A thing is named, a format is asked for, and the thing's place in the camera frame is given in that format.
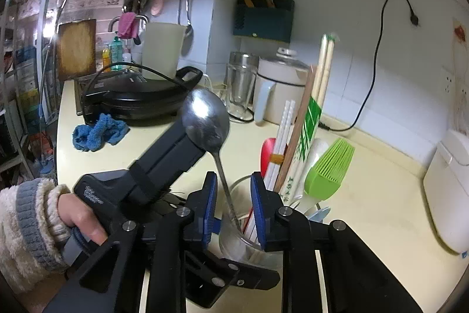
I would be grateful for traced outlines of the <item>left hand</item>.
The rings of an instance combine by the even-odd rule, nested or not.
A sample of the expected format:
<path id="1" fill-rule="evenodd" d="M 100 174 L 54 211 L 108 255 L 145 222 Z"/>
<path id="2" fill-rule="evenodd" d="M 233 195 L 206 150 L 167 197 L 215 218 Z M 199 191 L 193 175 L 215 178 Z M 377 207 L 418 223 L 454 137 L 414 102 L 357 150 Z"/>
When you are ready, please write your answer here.
<path id="1" fill-rule="evenodd" d="M 90 238 L 95 244 L 100 246 L 108 238 L 92 209 L 75 194 L 62 194 L 58 199 L 57 211 L 66 226 L 77 227 L 82 235 Z"/>

